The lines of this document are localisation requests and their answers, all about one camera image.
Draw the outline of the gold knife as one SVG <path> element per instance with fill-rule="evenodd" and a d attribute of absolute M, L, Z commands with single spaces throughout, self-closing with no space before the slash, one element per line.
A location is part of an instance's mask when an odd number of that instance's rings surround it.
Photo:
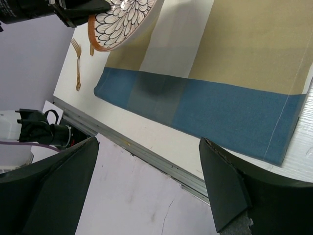
<path fill-rule="evenodd" d="M 94 55 L 94 47 L 92 44 L 90 44 L 90 47 L 89 47 L 89 54 L 90 54 L 90 56 Z"/>

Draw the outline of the blue beige placemat cloth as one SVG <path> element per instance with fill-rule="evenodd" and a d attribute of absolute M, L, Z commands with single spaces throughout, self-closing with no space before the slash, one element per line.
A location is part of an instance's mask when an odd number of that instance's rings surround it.
<path fill-rule="evenodd" d="M 163 0 L 108 53 L 94 95 L 280 165 L 313 76 L 310 0 Z"/>

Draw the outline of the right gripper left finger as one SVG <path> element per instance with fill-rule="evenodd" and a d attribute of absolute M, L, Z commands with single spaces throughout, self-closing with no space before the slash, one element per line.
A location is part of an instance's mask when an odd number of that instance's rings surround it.
<path fill-rule="evenodd" d="M 36 163 L 0 175 L 2 235 L 73 235 L 95 168 L 90 137 Z"/>

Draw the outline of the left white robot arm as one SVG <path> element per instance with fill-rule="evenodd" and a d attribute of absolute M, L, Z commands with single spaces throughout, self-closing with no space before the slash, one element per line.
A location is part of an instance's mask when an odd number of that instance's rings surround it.
<path fill-rule="evenodd" d="M 89 16 L 106 13 L 111 6 L 106 0 L 2 0 L 0 22 L 14 24 L 56 15 L 67 27 L 85 24 Z M 43 146 L 58 150 L 71 145 L 74 137 L 69 126 L 50 124 L 49 113 L 59 118 L 55 110 L 19 109 L 0 113 L 0 142 L 7 145 Z"/>

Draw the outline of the floral patterned ceramic bowl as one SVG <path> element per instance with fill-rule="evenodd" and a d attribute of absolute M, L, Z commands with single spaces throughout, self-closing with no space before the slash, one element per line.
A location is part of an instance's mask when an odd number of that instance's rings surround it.
<path fill-rule="evenodd" d="M 160 13 L 162 0 L 110 0 L 111 9 L 88 20 L 88 37 L 96 51 L 112 51 L 133 40 Z"/>

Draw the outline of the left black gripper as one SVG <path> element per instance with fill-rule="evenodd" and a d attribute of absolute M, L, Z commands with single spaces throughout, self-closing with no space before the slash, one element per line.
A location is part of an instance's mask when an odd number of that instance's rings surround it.
<path fill-rule="evenodd" d="M 14 24 L 56 15 L 67 27 L 77 27 L 89 16 L 109 10 L 106 0 L 1 0 L 0 22 Z"/>

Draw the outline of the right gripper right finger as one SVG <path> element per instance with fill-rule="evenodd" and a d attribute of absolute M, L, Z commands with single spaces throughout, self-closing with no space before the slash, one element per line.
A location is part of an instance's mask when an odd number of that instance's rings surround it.
<path fill-rule="evenodd" d="M 313 185 L 251 164 L 201 138 L 201 166 L 222 235 L 310 235 Z"/>

